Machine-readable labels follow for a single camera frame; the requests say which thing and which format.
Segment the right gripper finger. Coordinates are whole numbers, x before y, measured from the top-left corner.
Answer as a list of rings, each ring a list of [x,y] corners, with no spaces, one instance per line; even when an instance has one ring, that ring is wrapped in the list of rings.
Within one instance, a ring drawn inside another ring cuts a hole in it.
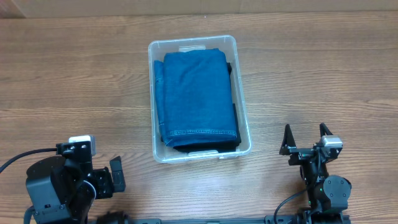
[[[284,130],[284,138],[282,140],[282,144],[279,150],[279,154],[283,156],[293,154],[297,149],[295,144],[294,136],[292,134],[292,130],[290,128],[290,124],[285,125]]]
[[[333,133],[328,129],[325,123],[320,124],[320,136],[327,136],[327,135],[333,135]]]

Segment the black cloth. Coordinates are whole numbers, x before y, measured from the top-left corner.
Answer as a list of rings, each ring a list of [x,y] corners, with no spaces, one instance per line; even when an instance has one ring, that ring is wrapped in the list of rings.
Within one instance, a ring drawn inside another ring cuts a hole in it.
[[[233,112],[234,112],[234,120],[236,125],[236,134],[237,134],[235,140],[187,144],[182,146],[174,146],[174,149],[185,153],[197,152],[197,151],[209,151],[209,150],[216,150],[219,153],[235,151],[236,147],[238,147],[241,143],[241,135],[239,132],[239,121],[236,111],[236,105],[234,103],[233,103]]]

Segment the teal blue towel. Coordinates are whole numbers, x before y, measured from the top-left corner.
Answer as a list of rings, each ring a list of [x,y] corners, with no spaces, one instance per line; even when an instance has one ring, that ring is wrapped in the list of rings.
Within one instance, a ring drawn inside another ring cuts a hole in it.
[[[168,147],[238,139],[231,80],[219,49],[167,53],[154,62],[161,138]]]

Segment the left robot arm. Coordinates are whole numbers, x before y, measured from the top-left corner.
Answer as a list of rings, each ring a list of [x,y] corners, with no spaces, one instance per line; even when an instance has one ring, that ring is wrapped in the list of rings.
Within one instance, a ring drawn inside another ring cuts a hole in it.
[[[95,200],[125,191],[121,158],[94,169],[91,150],[91,141],[60,143],[55,156],[28,168],[25,185],[36,223],[87,223]]]

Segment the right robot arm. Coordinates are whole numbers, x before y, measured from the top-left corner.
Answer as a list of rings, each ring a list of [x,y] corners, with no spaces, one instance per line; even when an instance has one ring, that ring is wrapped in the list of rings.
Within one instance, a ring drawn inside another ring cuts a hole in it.
[[[305,182],[305,189],[293,194],[276,208],[273,222],[283,219],[278,211],[287,202],[307,193],[308,208],[300,208],[291,218],[284,218],[290,223],[350,223],[349,216],[343,211],[348,208],[348,199],[352,185],[350,181],[338,175],[330,175],[326,164],[338,158],[343,142],[323,123],[320,124],[320,140],[311,148],[298,148],[290,125],[285,126],[284,138],[279,154],[289,156],[290,166],[300,167],[300,176]]]

